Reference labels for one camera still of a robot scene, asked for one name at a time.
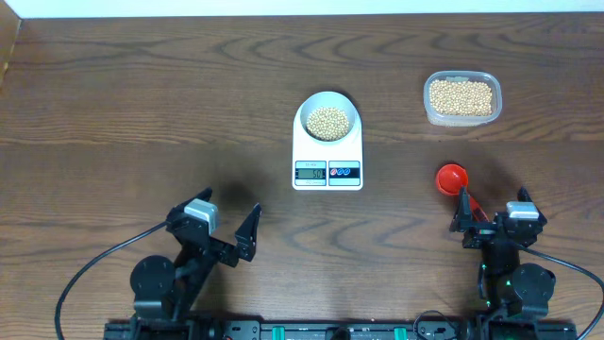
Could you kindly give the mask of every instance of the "kitchen scale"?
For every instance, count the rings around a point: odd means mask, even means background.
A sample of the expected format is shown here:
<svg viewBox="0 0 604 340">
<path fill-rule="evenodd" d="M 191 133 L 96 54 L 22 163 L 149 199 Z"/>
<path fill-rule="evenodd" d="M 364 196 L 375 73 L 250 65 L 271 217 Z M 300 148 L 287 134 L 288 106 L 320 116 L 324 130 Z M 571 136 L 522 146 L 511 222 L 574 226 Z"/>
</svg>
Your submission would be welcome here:
<svg viewBox="0 0 604 340">
<path fill-rule="evenodd" d="M 346 113 L 348 133 L 334 142 L 324 142 L 307 132 L 310 114 L 319 108 L 337 108 Z M 292 186 L 295 190 L 360 190 L 362 188 L 362 133 L 357 108 L 339 93 L 312 95 L 294 118 Z"/>
</svg>

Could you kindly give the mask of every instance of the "white wall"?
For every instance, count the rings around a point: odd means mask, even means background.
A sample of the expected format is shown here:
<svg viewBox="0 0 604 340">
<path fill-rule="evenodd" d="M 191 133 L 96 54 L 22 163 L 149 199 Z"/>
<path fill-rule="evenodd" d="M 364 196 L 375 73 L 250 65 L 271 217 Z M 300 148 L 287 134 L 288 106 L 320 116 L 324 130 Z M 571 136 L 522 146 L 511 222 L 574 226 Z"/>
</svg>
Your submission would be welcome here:
<svg viewBox="0 0 604 340">
<path fill-rule="evenodd" d="M 604 0 L 5 0 L 22 18 L 604 11 Z"/>
</svg>

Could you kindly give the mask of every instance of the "black mount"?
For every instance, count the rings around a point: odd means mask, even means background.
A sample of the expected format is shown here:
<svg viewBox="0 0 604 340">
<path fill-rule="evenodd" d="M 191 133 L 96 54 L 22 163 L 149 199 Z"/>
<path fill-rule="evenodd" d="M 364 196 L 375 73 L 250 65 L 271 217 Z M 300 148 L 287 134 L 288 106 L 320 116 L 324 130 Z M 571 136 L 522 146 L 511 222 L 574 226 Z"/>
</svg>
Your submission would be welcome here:
<svg viewBox="0 0 604 340">
<path fill-rule="evenodd" d="M 529 193 L 521 188 L 518 202 L 530 202 Z M 529 247 L 547 223 L 536 207 L 537 218 L 510 217 L 509 212 L 496 212 L 492 222 L 479 222 L 472 216 L 469 195 L 462 188 L 459 207 L 450 231 L 463 232 L 464 248 L 482 250 L 478 271 L 478 294 L 487 299 L 488 311 L 476 318 L 475 332 L 480 340 L 493 337 L 490 327 L 518 327 L 532 330 L 538 338 L 538 320 L 547 315 L 547 302 L 554 294 L 556 277 L 538 264 L 520 264 L 519 247 Z"/>
<path fill-rule="evenodd" d="M 185 212 L 195 199 L 208 202 L 211 189 L 175 206 L 166 218 L 167 231 L 182 245 L 174 263 L 163 256 L 140 261 L 130 275 L 139 318 L 183 320 L 187 317 L 210 271 L 217 263 L 234 267 L 239 259 L 251 262 L 256 254 L 260 204 L 254 206 L 235 232 L 237 245 L 210 236 L 209 223 Z"/>
</svg>

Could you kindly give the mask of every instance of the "red measuring spoon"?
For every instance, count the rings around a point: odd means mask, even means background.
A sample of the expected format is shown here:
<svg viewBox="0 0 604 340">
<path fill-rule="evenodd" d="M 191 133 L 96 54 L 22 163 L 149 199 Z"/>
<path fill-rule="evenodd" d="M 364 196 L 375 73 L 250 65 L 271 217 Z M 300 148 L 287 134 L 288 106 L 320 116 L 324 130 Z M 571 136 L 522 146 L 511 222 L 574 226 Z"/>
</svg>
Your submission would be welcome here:
<svg viewBox="0 0 604 340">
<path fill-rule="evenodd" d="M 436 187 L 438 191 L 447 196 L 457 196 L 460 194 L 461 187 L 468 186 L 468 174 L 465 169 L 457 164 L 447 164 L 443 166 L 436 174 Z M 480 222 L 488 222 L 489 217 L 480 207 L 478 202 L 470 196 L 470 209 L 474 218 Z"/>
</svg>

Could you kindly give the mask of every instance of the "wooden table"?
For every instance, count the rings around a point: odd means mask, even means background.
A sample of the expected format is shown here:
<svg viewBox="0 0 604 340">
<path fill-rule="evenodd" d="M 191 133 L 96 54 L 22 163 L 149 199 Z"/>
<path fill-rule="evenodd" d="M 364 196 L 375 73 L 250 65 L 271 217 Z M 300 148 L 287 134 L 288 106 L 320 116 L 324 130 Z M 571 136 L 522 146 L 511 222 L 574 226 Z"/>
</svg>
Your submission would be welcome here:
<svg viewBox="0 0 604 340">
<path fill-rule="evenodd" d="M 415 318 L 484 308 L 480 254 L 448 232 L 434 188 L 465 166 L 489 215 L 525 185 L 549 224 L 535 249 L 604 276 L 604 15 L 392 15 L 26 21 L 0 93 L 0 333 L 53 338 L 67 281 L 90 258 L 212 186 L 219 236 L 254 203 L 253 263 L 214 269 L 196 308 L 266 319 Z M 422 87 L 440 70 L 496 76 L 504 110 L 432 126 Z M 309 95 L 349 95 L 363 120 L 365 186 L 291 186 L 292 121 Z M 179 246 L 158 232 L 86 273 L 68 339 L 132 314 L 129 274 Z M 558 277 L 552 318 L 581 331 L 601 293 Z M 603 336 L 600 325 L 592 338 Z"/>
</svg>

